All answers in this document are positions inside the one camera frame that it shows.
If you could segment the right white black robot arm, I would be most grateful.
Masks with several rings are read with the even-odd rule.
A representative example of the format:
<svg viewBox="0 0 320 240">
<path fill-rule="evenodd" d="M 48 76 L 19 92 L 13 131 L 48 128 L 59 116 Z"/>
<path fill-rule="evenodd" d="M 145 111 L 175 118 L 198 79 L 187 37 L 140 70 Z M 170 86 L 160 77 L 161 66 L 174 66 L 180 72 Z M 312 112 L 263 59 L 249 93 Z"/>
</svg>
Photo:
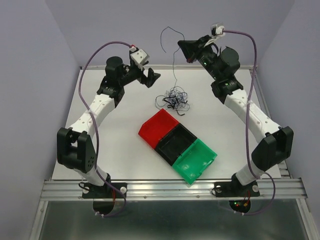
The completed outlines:
<svg viewBox="0 0 320 240">
<path fill-rule="evenodd" d="M 198 40 L 180 40 L 177 44 L 188 63 L 199 62 L 214 79 L 211 84 L 214 96 L 243 121 L 245 133 L 252 133 L 257 142 L 253 152 L 246 154 L 247 164 L 230 181 L 213 189 L 217 197 L 241 197 L 262 174 L 291 156 L 294 131 L 271 120 L 250 100 L 235 77 L 240 62 L 234 49 L 226 47 L 215 53 L 212 48 L 216 44 L 208 35 Z"/>
</svg>

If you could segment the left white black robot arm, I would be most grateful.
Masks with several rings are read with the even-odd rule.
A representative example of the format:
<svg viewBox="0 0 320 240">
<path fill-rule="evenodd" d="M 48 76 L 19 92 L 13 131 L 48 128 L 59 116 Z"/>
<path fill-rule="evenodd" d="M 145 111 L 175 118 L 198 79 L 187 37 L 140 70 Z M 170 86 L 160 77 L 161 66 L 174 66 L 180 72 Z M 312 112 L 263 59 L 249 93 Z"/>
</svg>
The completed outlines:
<svg viewBox="0 0 320 240">
<path fill-rule="evenodd" d="M 106 60 L 105 76 L 91 104 L 85 104 L 86 111 L 70 127 L 62 127 L 57 132 L 57 162 L 68 169 L 74 170 L 87 180 L 90 191 L 106 197 L 111 193 L 111 176 L 98 166 L 99 146 L 93 145 L 93 138 L 98 139 L 98 128 L 109 113 L 122 100 L 124 87 L 137 80 L 150 88 L 160 74 L 152 68 L 144 74 L 144 68 L 139 68 L 132 58 L 126 65 L 118 56 Z"/>
</svg>

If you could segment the red plastic bin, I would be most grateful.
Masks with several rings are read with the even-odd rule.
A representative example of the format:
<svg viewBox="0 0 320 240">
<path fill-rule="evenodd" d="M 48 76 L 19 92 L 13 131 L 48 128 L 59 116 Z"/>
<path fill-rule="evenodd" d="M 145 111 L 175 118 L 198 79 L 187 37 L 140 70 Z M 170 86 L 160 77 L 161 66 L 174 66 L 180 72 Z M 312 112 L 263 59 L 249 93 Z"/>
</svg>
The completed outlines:
<svg viewBox="0 0 320 240">
<path fill-rule="evenodd" d="M 179 121 L 166 110 L 161 109 L 145 123 L 142 124 L 138 135 L 152 148 L 163 139 Z"/>
</svg>

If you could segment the black plastic bin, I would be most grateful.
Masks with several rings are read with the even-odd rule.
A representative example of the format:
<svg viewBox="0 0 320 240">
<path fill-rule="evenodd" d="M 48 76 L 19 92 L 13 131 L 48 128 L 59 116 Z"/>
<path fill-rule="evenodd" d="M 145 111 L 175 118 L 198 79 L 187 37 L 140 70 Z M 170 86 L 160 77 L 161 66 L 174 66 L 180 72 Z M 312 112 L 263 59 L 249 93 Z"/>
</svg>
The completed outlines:
<svg viewBox="0 0 320 240">
<path fill-rule="evenodd" d="M 177 124 L 163 137 L 155 147 L 155 151 L 170 165 L 198 138 L 181 123 Z"/>
</svg>

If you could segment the green plastic bin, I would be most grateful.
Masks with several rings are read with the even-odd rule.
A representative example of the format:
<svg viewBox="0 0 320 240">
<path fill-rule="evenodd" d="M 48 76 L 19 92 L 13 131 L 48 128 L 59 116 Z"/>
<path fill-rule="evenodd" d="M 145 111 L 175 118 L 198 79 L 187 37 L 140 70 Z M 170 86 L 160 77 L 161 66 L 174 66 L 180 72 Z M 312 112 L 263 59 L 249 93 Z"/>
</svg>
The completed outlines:
<svg viewBox="0 0 320 240">
<path fill-rule="evenodd" d="M 172 168 L 192 185 L 214 162 L 218 155 L 199 138 L 174 162 Z"/>
</svg>

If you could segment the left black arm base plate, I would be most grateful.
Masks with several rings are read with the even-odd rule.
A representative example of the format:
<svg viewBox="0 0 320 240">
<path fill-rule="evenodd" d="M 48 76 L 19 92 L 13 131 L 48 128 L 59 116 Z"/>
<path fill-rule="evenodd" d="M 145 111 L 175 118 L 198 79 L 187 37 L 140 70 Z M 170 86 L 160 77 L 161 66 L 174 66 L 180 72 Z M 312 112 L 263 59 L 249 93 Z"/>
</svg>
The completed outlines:
<svg viewBox="0 0 320 240">
<path fill-rule="evenodd" d="M 80 182 L 78 186 L 82 189 L 83 199 L 122 198 L 122 195 L 118 191 L 114 191 L 108 186 L 95 186 L 88 182 Z"/>
</svg>

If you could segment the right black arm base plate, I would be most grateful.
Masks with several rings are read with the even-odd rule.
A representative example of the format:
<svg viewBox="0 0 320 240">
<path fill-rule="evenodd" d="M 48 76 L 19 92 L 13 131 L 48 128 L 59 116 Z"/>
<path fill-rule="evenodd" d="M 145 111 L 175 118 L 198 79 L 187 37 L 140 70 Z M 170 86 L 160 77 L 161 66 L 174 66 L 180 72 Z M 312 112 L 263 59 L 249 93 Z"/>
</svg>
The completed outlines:
<svg viewBox="0 0 320 240">
<path fill-rule="evenodd" d="M 217 198 L 259 197 L 260 191 L 256 181 L 241 185 L 235 181 L 221 181 L 214 184 L 211 194 Z"/>
</svg>

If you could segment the aluminium front rail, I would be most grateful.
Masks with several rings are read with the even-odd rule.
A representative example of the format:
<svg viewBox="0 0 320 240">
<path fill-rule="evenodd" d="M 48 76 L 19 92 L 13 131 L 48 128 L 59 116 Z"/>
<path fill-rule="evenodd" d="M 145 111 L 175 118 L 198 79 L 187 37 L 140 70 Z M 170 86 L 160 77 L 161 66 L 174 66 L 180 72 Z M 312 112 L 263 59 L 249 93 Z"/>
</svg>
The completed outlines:
<svg viewBox="0 0 320 240">
<path fill-rule="evenodd" d="M 127 182 L 126 200 L 138 201 L 219 201 L 239 200 L 240 197 L 216 197 L 212 189 L 220 181 L 197 180 L 187 186 L 182 180 L 133 180 Z M 307 193 L 301 179 L 274 180 L 275 199 L 306 199 Z M 45 181 L 42 187 L 41 201 L 81 201 L 82 190 L 76 181 Z"/>
</svg>

